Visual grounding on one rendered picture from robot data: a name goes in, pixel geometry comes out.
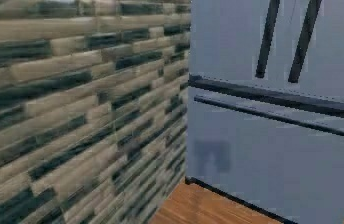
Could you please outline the grey fridge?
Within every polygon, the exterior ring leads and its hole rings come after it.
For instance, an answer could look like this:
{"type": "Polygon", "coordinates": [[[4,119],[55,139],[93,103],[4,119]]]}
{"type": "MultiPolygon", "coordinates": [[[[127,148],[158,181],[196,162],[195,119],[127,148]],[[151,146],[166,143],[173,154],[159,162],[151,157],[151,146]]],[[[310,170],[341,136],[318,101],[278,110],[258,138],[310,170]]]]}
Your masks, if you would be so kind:
{"type": "Polygon", "coordinates": [[[343,224],[344,137],[194,101],[344,130],[344,0],[322,0],[297,83],[288,76],[309,0],[280,0],[260,79],[269,1],[192,0],[187,175],[284,224],[343,224]]]}

